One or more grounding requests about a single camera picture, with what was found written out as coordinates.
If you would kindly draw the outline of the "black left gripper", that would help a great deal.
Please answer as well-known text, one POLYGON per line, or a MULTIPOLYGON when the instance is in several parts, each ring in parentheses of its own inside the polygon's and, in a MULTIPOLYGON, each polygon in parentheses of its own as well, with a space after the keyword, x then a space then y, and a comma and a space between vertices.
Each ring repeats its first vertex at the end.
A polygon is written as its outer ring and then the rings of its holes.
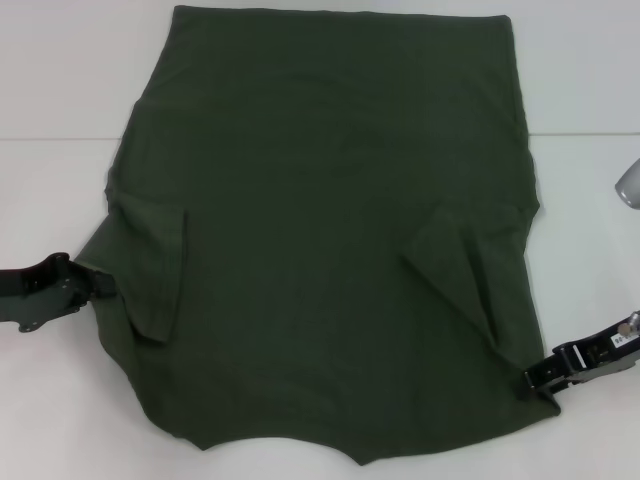
POLYGON ((49 321, 78 312, 90 299, 117 295, 115 279, 89 271, 54 253, 24 269, 1 271, 1 322, 13 322, 30 333, 49 321))

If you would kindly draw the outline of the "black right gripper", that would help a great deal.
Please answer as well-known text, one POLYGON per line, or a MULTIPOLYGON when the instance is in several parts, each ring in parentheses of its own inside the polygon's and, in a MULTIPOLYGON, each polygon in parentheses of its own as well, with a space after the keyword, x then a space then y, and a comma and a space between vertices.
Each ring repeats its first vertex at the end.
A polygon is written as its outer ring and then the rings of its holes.
POLYGON ((639 326, 620 322, 607 329, 569 341, 523 372, 527 394, 551 399, 566 389, 628 370, 639 361, 639 326))

